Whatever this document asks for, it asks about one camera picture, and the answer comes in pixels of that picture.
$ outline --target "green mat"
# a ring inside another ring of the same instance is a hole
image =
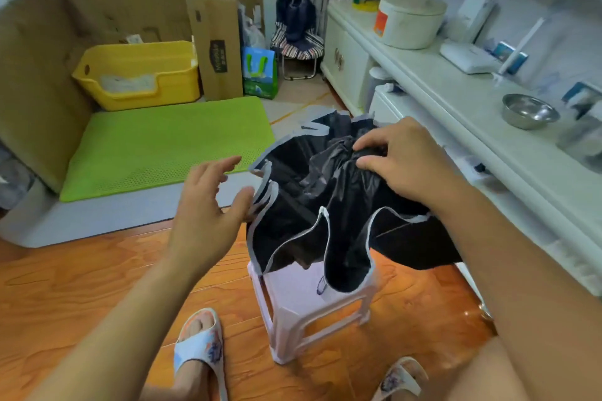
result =
[[[92,116],[69,163],[61,201],[184,181],[190,167],[242,155],[244,171],[274,142],[257,97]]]

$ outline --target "white electronic device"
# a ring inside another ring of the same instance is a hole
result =
[[[458,43],[472,43],[491,13],[491,0],[464,0],[462,6],[446,24],[448,39]]]
[[[495,57],[469,43],[456,43],[445,40],[439,49],[440,55],[445,57],[464,73],[493,73],[501,67],[501,62]]]

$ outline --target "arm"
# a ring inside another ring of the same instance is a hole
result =
[[[357,166],[421,201],[446,226],[495,318],[517,374],[533,399],[602,393],[602,305],[525,237],[450,164],[411,118],[373,130],[354,149],[387,145],[387,157]]]
[[[215,200],[224,172],[240,157],[191,170],[165,257],[29,397],[29,401],[137,400],[151,364],[194,284],[234,243],[253,198],[238,193],[222,213]]]

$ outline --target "yellow plastic basket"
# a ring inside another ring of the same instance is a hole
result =
[[[192,102],[200,94],[196,50],[187,41],[95,46],[72,76],[109,111]]]

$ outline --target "striped chair cushion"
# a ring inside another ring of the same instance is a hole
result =
[[[276,23],[276,32],[272,37],[271,47],[279,51],[284,57],[299,60],[319,59],[324,55],[324,40],[315,34],[315,29],[305,31],[305,40],[310,44],[310,48],[302,50],[287,42],[287,26],[282,23]]]

